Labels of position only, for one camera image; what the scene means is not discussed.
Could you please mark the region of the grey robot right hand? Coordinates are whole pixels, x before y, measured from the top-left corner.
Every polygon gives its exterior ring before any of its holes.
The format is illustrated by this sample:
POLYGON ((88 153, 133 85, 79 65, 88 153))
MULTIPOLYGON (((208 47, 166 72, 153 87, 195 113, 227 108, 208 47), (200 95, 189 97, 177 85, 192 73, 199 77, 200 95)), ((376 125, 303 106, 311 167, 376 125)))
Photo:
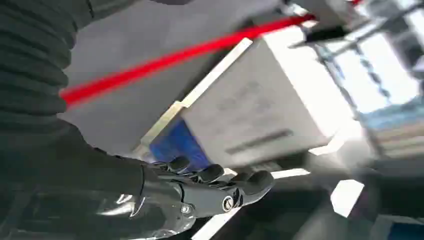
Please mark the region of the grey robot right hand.
POLYGON ((0 237, 3 240, 158 240, 196 220, 256 203, 271 173, 220 181, 211 165, 177 166, 110 155, 78 129, 50 138, 0 135, 0 237))

